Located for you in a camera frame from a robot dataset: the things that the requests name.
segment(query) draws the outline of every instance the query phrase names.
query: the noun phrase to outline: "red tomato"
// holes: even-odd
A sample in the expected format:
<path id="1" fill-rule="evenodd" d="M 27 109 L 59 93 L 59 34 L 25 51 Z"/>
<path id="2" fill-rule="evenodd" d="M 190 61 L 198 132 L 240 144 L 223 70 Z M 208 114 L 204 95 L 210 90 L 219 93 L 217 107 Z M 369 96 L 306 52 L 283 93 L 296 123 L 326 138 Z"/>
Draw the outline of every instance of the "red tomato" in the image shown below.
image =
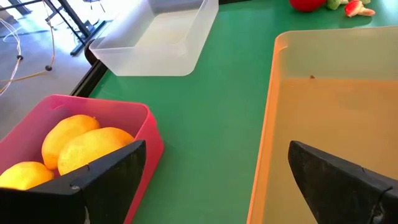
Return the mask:
<path id="1" fill-rule="evenodd" d="M 312 12 L 326 3 L 326 0 L 289 0 L 292 7 L 302 12 Z"/>

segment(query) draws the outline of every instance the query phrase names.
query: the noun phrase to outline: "yellow lemon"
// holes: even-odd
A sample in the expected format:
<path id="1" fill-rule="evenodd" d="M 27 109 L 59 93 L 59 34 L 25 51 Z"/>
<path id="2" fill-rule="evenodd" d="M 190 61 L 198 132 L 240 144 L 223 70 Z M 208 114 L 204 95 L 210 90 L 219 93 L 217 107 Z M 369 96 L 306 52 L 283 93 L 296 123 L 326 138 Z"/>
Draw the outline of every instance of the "yellow lemon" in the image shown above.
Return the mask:
<path id="1" fill-rule="evenodd" d="M 118 128 L 89 131 L 71 140 L 60 153 L 58 171 L 61 175 L 80 168 L 102 156 L 132 143 L 134 138 Z"/>
<path id="2" fill-rule="evenodd" d="M 39 162 L 20 162 L 0 175 L 0 187 L 28 190 L 54 179 L 54 173 Z"/>
<path id="3" fill-rule="evenodd" d="M 56 169 L 60 152 L 69 141 L 98 128 L 100 128 L 98 121 L 87 115 L 74 115 L 60 121 L 44 139 L 42 146 L 44 165 L 48 169 Z"/>

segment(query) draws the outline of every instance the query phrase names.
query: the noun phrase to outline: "green table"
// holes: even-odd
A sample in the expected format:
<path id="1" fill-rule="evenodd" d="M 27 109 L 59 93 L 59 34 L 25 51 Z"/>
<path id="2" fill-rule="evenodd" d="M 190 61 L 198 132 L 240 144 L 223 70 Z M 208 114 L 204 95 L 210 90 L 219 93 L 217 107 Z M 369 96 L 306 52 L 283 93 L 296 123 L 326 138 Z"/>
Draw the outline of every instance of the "green table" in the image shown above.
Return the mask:
<path id="1" fill-rule="evenodd" d="M 374 17 L 351 19 L 343 7 L 296 12 L 288 0 L 223 5 L 190 75 L 107 71 L 90 97 L 149 105 L 165 143 L 134 223 L 245 223 L 274 39 L 288 30 L 398 24 L 396 0 L 372 1 Z"/>

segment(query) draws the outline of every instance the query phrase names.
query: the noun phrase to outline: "white plastic tray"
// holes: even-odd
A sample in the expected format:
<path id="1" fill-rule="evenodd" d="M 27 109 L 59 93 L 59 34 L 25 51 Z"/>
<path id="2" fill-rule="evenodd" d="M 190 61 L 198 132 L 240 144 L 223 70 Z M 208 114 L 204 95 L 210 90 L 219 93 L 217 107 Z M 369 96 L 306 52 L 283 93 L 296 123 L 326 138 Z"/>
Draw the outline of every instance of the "white plastic tray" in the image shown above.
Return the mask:
<path id="1" fill-rule="evenodd" d="M 118 76 L 183 76 L 193 71 L 218 0 L 132 0 L 90 50 Z"/>

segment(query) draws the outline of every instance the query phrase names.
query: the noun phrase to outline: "red plastic container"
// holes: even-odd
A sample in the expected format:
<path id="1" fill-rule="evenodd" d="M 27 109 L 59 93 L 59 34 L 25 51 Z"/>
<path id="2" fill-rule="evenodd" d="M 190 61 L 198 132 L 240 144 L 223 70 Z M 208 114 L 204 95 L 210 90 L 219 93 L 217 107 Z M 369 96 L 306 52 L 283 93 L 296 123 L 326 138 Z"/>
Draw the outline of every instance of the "red plastic container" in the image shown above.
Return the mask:
<path id="1" fill-rule="evenodd" d="M 144 173 L 124 220 L 130 224 L 164 150 L 156 120 L 141 103 L 62 95 L 45 98 L 0 141 L 0 174 L 18 162 L 43 162 L 41 148 L 46 135 L 59 121 L 76 114 L 93 116 L 101 127 L 120 128 L 137 140 L 146 140 Z"/>

